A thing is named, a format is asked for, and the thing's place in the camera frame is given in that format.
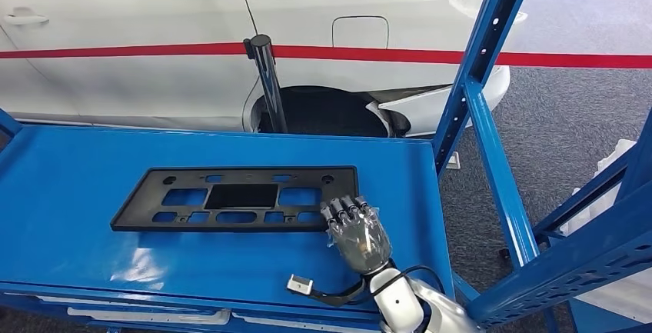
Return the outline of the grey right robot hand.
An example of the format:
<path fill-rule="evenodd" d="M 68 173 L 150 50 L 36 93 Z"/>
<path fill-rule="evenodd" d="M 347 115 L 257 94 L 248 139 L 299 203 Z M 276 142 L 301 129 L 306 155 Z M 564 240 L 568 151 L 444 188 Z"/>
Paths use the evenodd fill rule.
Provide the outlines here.
<path fill-rule="evenodd" d="M 392 247 L 378 210 L 361 196 L 345 195 L 321 203 L 329 242 L 348 265 L 361 275 L 373 274 L 388 264 Z"/>

